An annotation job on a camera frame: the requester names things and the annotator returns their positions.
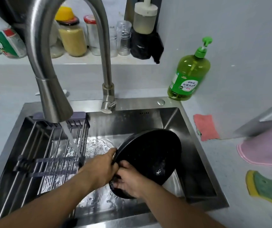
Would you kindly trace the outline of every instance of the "green dish soap bottle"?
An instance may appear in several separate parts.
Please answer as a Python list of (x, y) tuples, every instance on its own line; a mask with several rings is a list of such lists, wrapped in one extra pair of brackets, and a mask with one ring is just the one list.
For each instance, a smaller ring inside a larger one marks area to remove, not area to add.
[(210, 62), (205, 59), (207, 46), (212, 43), (211, 37), (202, 39), (203, 46), (199, 47), (194, 55), (183, 57), (177, 66), (172, 83), (168, 88), (170, 98), (178, 101), (190, 99), (192, 93), (210, 69)]

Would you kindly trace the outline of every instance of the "bottle label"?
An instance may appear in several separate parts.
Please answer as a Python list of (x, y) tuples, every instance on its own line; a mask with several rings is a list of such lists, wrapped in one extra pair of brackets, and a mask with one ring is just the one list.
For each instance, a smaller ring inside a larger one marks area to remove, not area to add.
[(185, 76), (177, 72), (174, 74), (170, 88), (177, 94), (189, 95), (194, 92), (200, 81), (201, 78)]
[(0, 31), (0, 50), (8, 57), (24, 57), (26, 47), (20, 36), (13, 29)]

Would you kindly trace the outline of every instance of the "running water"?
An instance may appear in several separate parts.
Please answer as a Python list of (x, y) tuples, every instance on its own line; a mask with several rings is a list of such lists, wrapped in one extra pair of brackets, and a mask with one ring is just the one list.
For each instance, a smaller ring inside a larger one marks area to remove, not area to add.
[(67, 123), (64, 121), (64, 122), (60, 122), (60, 125), (62, 126), (63, 130), (64, 130), (64, 133), (67, 135), (67, 138), (69, 140), (69, 143), (71, 144), (72, 148), (76, 151), (76, 154), (77, 156), (83, 160), (83, 157), (76, 145), (76, 143), (74, 142), (74, 139), (73, 139), (73, 136), (72, 134), (70, 133), (69, 129), (68, 129), (68, 126), (67, 126)]

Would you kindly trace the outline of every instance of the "yellow lid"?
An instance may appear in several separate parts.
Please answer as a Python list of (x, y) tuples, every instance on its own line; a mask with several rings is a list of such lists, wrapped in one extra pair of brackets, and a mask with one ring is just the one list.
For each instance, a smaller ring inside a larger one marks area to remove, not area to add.
[(60, 6), (56, 13), (56, 21), (69, 21), (74, 18), (73, 10), (70, 7)]

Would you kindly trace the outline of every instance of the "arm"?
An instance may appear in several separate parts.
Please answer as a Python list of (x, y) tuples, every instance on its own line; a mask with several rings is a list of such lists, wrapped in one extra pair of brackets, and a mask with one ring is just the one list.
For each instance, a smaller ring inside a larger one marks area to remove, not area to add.
[(103, 187), (117, 172), (118, 164), (111, 165), (115, 151), (112, 148), (106, 154), (90, 159), (62, 186), (2, 218), (0, 227), (59, 227), (86, 195)]
[(121, 180), (116, 188), (142, 198), (163, 228), (224, 228), (223, 225), (185, 201), (177, 198), (157, 183), (142, 176), (127, 161), (121, 161), (117, 174)]

